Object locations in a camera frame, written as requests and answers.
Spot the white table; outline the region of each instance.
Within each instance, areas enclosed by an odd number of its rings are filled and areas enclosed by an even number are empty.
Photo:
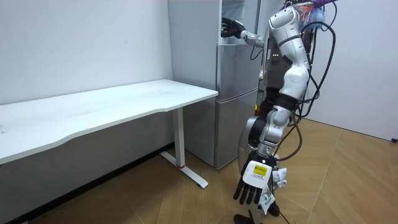
[[[77,136],[172,110],[177,159],[167,152],[161,155],[205,188],[208,183],[185,167],[182,107],[217,94],[196,86],[157,80],[3,105],[0,164],[51,149]]]

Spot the gray refrigerator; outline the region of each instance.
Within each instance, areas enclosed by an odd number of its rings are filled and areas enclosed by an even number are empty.
[[[221,40],[221,8],[221,1],[169,0],[174,80],[218,91],[184,107],[185,147],[217,169],[238,155],[239,136],[254,115],[262,58],[251,60],[252,46],[242,40]],[[254,15],[256,9],[246,7]]]

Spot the parquet floor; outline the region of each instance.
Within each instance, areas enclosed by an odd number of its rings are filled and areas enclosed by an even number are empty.
[[[313,121],[300,123],[302,150],[282,163],[288,184],[276,193],[291,223],[398,223],[398,144]],[[292,134],[280,149],[295,149]],[[202,190],[157,156],[32,220],[32,224],[233,224],[247,211],[232,199],[238,163],[215,170],[187,152]],[[264,224],[280,224],[266,216]]]

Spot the white wall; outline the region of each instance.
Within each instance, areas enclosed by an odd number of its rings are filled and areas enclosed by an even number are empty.
[[[336,52],[309,118],[383,139],[398,138],[398,33],[394,26],[398,3],[336,3]],[[330,22],[333,6],[326,12]],[[321,33],[318,40],[313,75],[320,80],[331,35]]]
[[[161,78],[167,0],[0,1],[0,105]],[[171,143],[171,127],[154,114],[4,164],[0,223]]]
[[[0,1],[0,105],[172,78],[167,0]]]

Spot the table leg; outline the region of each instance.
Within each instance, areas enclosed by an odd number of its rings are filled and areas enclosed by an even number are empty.
[[[175,157],[167,152],[160,153],[161,156],[166,158],[182,172],[187,174],[194,180],[200,187],[205,188],[209,183],[201,178],[194,171],[185,166],[185,148],[184,148],[184,124],[182,108],[173,110],[173,124],[174,124],[174,141],[175,141]]]

